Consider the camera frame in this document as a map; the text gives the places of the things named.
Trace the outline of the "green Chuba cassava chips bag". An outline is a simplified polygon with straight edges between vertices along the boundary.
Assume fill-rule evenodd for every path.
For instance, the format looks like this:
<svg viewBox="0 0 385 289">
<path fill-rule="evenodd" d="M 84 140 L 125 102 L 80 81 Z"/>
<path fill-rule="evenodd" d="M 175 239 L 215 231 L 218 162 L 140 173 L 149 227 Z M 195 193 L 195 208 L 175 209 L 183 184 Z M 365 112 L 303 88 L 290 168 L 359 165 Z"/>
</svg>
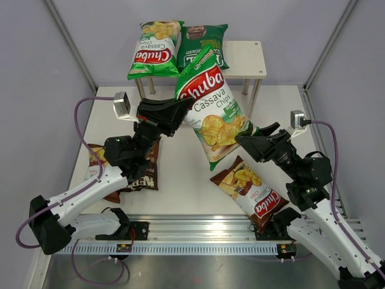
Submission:
<svg viewBox="0 0 385 289">
<path fill-rule="evenodd" d="M 128 80 L 148 76 L 177 77 L 176 46 L 183 25 L 181 20 L 141 23 L 141 38 L 134 52 Z"/>
</svg>

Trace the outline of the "brown Chuba cassava chips bag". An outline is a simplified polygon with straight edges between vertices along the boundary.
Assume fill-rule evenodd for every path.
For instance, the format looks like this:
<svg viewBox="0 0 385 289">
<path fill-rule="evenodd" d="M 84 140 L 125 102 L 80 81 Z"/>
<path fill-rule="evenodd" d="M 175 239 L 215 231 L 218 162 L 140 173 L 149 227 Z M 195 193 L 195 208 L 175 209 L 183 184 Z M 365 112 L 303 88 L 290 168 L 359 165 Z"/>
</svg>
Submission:
<svg viewBox="0 0 385 289">
<path fill-rule="evenodd" d="M 216 174 L 210 181 L 234 200 L 259 233 L 263 233 L 273 215 L 289 203 L 240 156 L 236 157 L 228 169 Z"/>
</svg>

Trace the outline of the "dark green Real chips bag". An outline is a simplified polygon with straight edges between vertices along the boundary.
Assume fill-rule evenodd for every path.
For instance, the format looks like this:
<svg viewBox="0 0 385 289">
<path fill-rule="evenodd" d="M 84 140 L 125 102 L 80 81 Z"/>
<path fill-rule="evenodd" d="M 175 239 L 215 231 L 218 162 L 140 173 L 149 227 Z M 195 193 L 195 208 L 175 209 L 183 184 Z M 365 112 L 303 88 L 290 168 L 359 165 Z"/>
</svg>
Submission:
<svg viewBox="0 0 385 289">
<path fill-rule="evenodd" d="M 183 71 L 207 45 L 212 45 L 219 67 L 229 69 L 223 53 L 223 38 L 227 29 L 228 24 L 183 26 L 176 61 L 178 71 Z"/>
</svg>

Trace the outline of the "green Chuba seaweed chips bag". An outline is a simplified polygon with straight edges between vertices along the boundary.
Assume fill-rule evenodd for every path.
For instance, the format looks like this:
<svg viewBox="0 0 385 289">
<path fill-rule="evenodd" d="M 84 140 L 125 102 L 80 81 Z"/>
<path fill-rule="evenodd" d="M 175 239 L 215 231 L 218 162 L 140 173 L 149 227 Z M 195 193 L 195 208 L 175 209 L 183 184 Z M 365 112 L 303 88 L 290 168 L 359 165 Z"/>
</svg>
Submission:
<svg viewBox="0 0 385 289">
<path fill-rule="evenodd" d="M 237 135 L 253 136 L 259 132 L 234 98 L 212 45 L 204 47 L 179 74 L 174 98 L 193 99 L 184 121 L 198 137 L 211 171 L 239 147 Z"/>
</svg>

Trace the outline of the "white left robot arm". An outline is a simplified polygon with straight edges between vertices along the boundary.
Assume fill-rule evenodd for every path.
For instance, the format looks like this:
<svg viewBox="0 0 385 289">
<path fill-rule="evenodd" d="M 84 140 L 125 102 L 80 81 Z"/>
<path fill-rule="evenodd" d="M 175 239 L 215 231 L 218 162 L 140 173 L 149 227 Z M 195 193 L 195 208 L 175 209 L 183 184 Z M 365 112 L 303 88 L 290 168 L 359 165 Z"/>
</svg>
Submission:
<svg viewBox="0 0 385 289">
<path fill-rule="evenodd" d="M 103 156 L 107 164 L 96 176 L 50 199 L 37 196 L 30 202 L 27 223 L 44 254 L 57 253 L 73 240 L 122 240 L 129 235 L 131 221 L 122 209 L 89 215 L 83 211 L 141 178 L 150 166 L 147 156 L 151 149 L 162 135 L 174 135 L 193 102 L 192 97 L 180 101 L 142 99 L 134 135 L 106 139 Z"/>
</svg>

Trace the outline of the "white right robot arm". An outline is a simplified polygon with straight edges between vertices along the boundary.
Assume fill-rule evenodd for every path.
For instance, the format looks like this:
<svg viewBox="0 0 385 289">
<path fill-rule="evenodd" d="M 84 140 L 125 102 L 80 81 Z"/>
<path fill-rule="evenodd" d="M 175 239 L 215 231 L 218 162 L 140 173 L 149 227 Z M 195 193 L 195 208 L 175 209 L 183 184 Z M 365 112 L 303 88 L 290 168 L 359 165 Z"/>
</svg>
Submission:
<svg viewBox="0 0 385 289">
<path fill-rule="evenodd" d="M 314 151 L 300 157 L 291 134 L 278 123 L 256 135 L 240 133 L 236 141 L 256 162 L 272 161 L 291 179 L 286 184 L 288 208 L 273 218 L 278 238 L 299 241 L 332 272 L 339 288 L 384 288 L 384 260 L 374 253 L 339 214 L 334 193 L 325 186 L 334 184 L 330 159 Z"/>
</svg>

